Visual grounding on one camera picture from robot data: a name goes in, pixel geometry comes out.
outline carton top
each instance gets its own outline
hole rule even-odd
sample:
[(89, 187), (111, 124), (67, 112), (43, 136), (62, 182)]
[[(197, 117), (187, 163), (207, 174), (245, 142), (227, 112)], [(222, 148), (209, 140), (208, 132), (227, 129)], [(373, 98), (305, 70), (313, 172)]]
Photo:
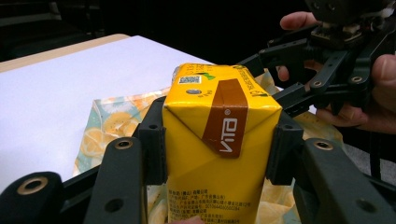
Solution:
[(215, 151), (238, 157), (247, 133), (265, 124), (273, 130), (281, 106), (245, 66), (184, 63), (176, 70), (164, 110)]
[(229, 88), (230, 98), (238, 97), (233, 90), (240, 86), (249, 108), (280, 107), (245, 66), (201, 63), (183, 63), (176, 69), (166, 103), (172, 106), (211, 106), (219, 83), (227, 80), (237, 81), (228, 81), (224, 85)]

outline vita drink carton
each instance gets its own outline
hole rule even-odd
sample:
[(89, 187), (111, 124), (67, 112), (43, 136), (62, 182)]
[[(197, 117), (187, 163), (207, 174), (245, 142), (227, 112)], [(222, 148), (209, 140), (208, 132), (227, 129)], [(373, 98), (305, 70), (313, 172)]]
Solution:
[(179, 66), (163, 106), (169, 221), (254, 223), (281, 109), (245, 66)]

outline metal screw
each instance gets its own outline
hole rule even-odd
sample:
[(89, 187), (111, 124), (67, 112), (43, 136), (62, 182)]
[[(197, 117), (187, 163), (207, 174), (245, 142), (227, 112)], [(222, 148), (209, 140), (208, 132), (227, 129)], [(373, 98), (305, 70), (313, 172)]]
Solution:
[(314, 82), (314, 86), (316, 86), (316, 87), (321, 86), (321, 81)]
[(361, 77), (353, 77), (353, 78), (351, 78), (351, 80), (352, 80), (353, 82), (360, 82), (360, 81), (363, 80), (363, 78), (361, 78)]
[(131, 140), (122, 139), (116, 144), (116, 149), (126, 149), (133, 145), (134, 143)]
[(44, 176), (32, 177), (25, 180), (17, 189), (20, 195), (28, 195), (39, 192), (49, 183), (48, 179)]
[(319, 142), (319, 141), (317, 141), (317, 142), (315, 142), (315, 146), (316, 146), (317, 148), (319, 148), (319, 149), (322, 149), (322, 150), (333, 150), (332, 145), (330, 145), (330, 144), (328, 144), (328, 143), (325, 143), (325, 142)]

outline dark background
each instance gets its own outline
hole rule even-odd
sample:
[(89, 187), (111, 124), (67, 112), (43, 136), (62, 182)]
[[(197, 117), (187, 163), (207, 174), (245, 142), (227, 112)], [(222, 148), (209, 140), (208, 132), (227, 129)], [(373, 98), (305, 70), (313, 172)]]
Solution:
[(284, 31), (280, 19), (304, 0), (101, 0), (107, 35), (142, 35), (212, 63), (234, 64)]

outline finger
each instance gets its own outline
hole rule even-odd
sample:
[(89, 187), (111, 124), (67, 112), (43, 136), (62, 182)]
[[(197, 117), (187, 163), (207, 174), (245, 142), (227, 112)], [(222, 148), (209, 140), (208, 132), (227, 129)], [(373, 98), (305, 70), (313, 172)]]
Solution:
[(382, 55), (372, 70), (373, 98), (382, 107), (396, 113), (396, 56)]
[(375, 85), (394, 84), (396, 80), (396, 56), (384, 54), (373, 64), (372, 78)]
[[(304, 62), (304, 67), (307, 69), (312, 69), (314, 71), (319, 71), (323, 64), (317, 63), (314, 60), (308, 60)], [(281, 81), (287, 81), (290, 78), (289, 70), (286, 66), (277, 66), (276, 67), (277, 76)]]
[(280, 20), (280, 27), (284, 30), (297, 30), (317, 22), (318, 21), (311, 12), (298, 11), (284, 16)]
[(281, 81), (287, 81), (289, 80), (289, 70), (286, 66), (279, 66), (276, 68), (277, 71), (277, 77)]
[(330, 109), (318, 109), (317, 117), (337, 127), (355, 127), (368, 122), (368, 116), (351, 105), (344, 105), (337, 116)]

